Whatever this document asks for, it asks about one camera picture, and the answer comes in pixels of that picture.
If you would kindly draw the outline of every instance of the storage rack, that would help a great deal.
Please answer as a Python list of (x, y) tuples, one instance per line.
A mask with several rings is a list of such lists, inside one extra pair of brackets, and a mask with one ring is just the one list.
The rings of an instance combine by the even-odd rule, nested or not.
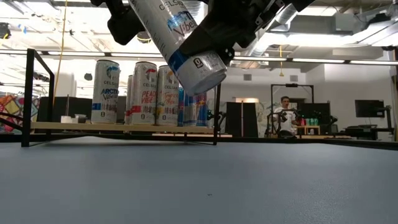
[[(47, 107), (46, 122), (32, 122), (30, 120), (32, 110), (33, 97), (33, 74), (35, 59), (44, 67), (50, 75), (49, 85), (49, 104)], [(116, 139), (135, 139), (135, 140), (151, 140), (151, 141), (190, 141), (190, 142), (212, 142), (212, 145), (217, 145), (218, 141), (218, 116), (214, 117), (214, 128), (202, 127), (164, 127), (164, 126), (136, 126), (136, 125), (122, 125), (122, 124), (70, 124), (70, 123), (54, 123), (52, 122), (53, 112), (53, 96), (55, 86), (55, 75), (51, 69), (43, 61), (42, 57), (35, 49), (27, 49), (26, 57), (26, 77), (25, 77), (25, 95), (24, 95), (24, 114), (22, 118), (22, 127), (16, 127), (22, 131), (21, 146), (29, 147), (31, 141), (38, 139), (44, 141), (52, 141), (54, 139), (64, 138), (78, 138), (83, 136), (93, 136), (93, 134), (54, 134), (53, 129), (74, 129), (74, 130), (97, 130), (97, 131), (144, 131), (150, 133), (183, 133), (183, 136), (148, 136), (148, 135), (134, 135), (134, 134), (97, 134), (102, 138), (116, 138)], [(219, 113), (220, 109), (220, 93), (221, 84), (215, 90), (215, 114)], [(43, 134), (31, 134), (31, 129), (46, 130), (45, 136)], [(213, 134), (212, 137), (188, 137), (188, 133)]]

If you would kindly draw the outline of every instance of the blue can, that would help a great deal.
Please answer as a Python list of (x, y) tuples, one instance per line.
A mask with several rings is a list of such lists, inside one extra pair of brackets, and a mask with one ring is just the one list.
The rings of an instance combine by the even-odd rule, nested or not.
[(207, 126), (207, 95), (206, 93), (195, 96), (195, 105), (197, 110), (197, 126)]
[(184, 126), (195, 127), (197, 125), (197, 105), (195, 103), (195, 96), (184, 95)]
[(184, 89), (178, 89), (178, 127), (184, 126)]

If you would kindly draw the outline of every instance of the aluminum can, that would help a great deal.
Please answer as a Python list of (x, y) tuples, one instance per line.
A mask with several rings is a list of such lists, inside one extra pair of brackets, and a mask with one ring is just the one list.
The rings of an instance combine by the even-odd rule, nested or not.
[(132, 75), (127, 80), (126, 112), (124, 114), (124, 124), (131, 123), (131, 97), (132, 97)]
[(197, 107), (195, 104), (195, 97), (184, 96), (184, 127), (195, 127), (197, 125)]
[(216, 52), (189, 57), (179, 51), (197, 27), (181, 0), (129, 0), (129, 3), (186, 94), (204, 93), (225, 79), (226, 66)]
[(177, 126), (178, 80), (169, 66), (159, 67), (157, 73), (156, 125)]
[(206, 93), (199, 94), (195, 97), (195, 106), (197, 112), (197, 126), (207, 126), (207, 95)]
[(132, 86), (132, 124), (155, 125), (156, 92), (156, 65), (150, 62), (137, 62)]
[(114, 124), (118, 115), (120, 67), (110, 60), (98, 60), (95, 65), (92, 123)]
[(178, 88), (178, 127), (184, 126), (184, 89)]

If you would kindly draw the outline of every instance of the blue-gray tabletop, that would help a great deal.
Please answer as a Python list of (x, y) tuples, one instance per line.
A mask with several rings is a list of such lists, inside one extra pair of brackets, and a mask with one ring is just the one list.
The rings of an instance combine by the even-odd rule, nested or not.
[(0, 144), (0, 223), (398, 223), (398, 152), (326, 144)]

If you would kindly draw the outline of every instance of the robotic arm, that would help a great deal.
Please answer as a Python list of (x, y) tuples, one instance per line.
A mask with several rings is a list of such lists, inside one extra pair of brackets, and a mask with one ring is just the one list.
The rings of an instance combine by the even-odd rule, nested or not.
[[(293, 5), (300, 12), (314, 0), (201, 0), (209, 13), (180, 46), (181, 53), (196, 55), (215, 50), (225, 64), (234, 57), (233, 45), (246, 48), (256, 38), (256, 31), (266, 28), (285, 7)], [(91, 0), (95, 6), (106, 3), (111, 18), (108, 28), (115, 41), (126, 45), (144, 26), (121, 0)]]

